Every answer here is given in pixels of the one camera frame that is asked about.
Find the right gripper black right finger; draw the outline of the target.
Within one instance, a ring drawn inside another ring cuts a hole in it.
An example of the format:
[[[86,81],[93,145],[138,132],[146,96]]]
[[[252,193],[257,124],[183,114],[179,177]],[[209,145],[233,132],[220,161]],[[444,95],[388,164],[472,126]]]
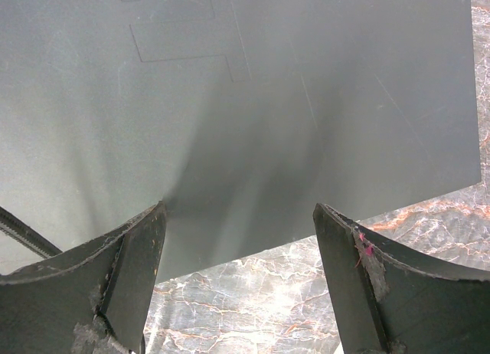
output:
[[[318,204],[318,247],[345,353],[487,353],[489,273],[384,237]]]

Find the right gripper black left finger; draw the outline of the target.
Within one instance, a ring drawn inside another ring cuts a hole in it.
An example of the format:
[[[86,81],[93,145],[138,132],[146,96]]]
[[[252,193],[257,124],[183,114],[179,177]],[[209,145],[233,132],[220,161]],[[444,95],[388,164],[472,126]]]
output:
[[[62,251],[8,211],[1,230],[41,257],[1,278],[3,353],[143,353],[166,207]]]

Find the dark grey network switch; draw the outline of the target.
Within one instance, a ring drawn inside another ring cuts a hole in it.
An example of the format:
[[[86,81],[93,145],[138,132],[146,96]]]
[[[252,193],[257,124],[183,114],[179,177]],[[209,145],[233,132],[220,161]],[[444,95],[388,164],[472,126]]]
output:
[[[479,182],[471,0],[1,0],[1,204],[159,280]]]

